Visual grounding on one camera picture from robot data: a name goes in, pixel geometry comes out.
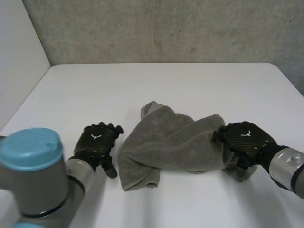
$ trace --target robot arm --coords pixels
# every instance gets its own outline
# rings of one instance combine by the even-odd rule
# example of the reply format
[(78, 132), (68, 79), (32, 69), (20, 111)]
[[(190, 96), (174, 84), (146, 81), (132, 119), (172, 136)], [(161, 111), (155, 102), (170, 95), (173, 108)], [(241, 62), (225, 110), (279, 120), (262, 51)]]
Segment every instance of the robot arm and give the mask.
[(262, 165), (278, 186), (304, 199), (303, 153), (277, 145), (269, 134), (249, 122), (221, 126), (213, 140), (221, 141), (239, 157), (240, 168)]
[(258, 164), (281, 187), (304, 199), (304, 154), (285, 146), (266, 145), (257, 158)]
[(82, 133), (66, 163), (59, 135), (46, 128), (26, 129), (0, 138), (0, 186), (12, 191), (21, 213), (14, 227), (69, 226), (101, 165), (117, 172), (110, 151), (120, 126), (92, 125)]

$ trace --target logo on robotic hand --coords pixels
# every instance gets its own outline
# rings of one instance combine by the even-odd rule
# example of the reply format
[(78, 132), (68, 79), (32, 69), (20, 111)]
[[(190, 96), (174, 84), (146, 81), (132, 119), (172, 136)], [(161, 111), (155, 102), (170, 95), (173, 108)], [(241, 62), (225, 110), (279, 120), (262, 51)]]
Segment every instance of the logo on robotic hand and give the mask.
[(97, 139), (97, 138), (101, 137), (102, 135), (94, 136), (93, 134), (91, 134), (91, 136), (92, 136), (93, 139)]
[(251, 131), (248, 131), (247, 134), (241, 134), (241, 136), (248, 136), (248, 137), (250, 137), (251, 136)]

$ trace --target gray concrete wall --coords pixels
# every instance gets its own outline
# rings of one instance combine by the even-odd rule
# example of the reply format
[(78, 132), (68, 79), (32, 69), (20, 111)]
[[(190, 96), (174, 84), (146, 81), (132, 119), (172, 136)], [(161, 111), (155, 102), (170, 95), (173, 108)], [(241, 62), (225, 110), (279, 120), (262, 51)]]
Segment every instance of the gray concrete wall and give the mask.
[(303, 0), (23, 3), (51, 65), (268, 62), (304, 94)]

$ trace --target white table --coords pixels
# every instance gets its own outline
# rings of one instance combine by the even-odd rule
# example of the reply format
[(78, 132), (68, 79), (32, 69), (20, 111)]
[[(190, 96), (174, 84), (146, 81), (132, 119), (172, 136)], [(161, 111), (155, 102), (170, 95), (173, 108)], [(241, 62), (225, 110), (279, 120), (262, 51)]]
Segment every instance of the white table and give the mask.
[[(117, 166), (121, 143), (150, 101), (195, 120), (218, 113), (226, 123), (251, 121), (278, 143), (304, 151), (304, 98), (266, 63), (55, 66), (1, 133), (51, 128), (67, 159), (85, 126), (119, 124), (125, 134), (112, 150)], [(304, 201), (277, 187), (262, 168), (245, 183), (221, 171), (162, 171), (157, 189), (131, 192), (122, 191), (119, 178), (106, 178), (102, 169), (97, 174), (73, 228), (303, 228)], [(7, 192), (0, 196), (12, 203)]]

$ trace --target crumpled towel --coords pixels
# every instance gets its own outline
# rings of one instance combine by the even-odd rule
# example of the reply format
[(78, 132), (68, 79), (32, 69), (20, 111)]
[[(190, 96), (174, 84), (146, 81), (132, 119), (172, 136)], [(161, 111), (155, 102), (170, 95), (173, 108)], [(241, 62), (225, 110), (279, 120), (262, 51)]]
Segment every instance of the crumpled towel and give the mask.
[(218, 114), (194, 121), (150, 102), (141, 109), (141, 121), (118, 156), (123, 190), (157, 187), (160, 169), (202, 172), (235, 166), (234, 153), (212, 141), (213, 132), (224, 124)]

